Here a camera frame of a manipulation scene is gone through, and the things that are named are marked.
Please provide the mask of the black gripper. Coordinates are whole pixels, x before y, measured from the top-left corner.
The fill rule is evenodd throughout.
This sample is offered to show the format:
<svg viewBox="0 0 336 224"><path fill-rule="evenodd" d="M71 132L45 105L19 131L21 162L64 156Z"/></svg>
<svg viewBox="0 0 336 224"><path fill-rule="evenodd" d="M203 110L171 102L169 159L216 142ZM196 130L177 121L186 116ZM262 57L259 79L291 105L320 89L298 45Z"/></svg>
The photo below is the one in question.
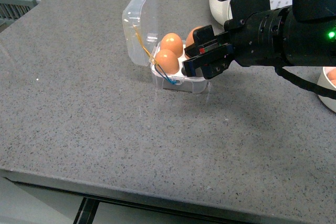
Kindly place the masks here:
<svg viewBox="0 0 336 224"><path fill-rule="evenodd" d="M238 28L229 27L214 34L212 25L192 32L194 42L184 49L188 58L183 67L188 77L195 77L201 69L205 79L212 79L228 69L235 60L242 67L250 66L291 66L286 58L284 28L291 11L282 7L251 14Z"/></svg>

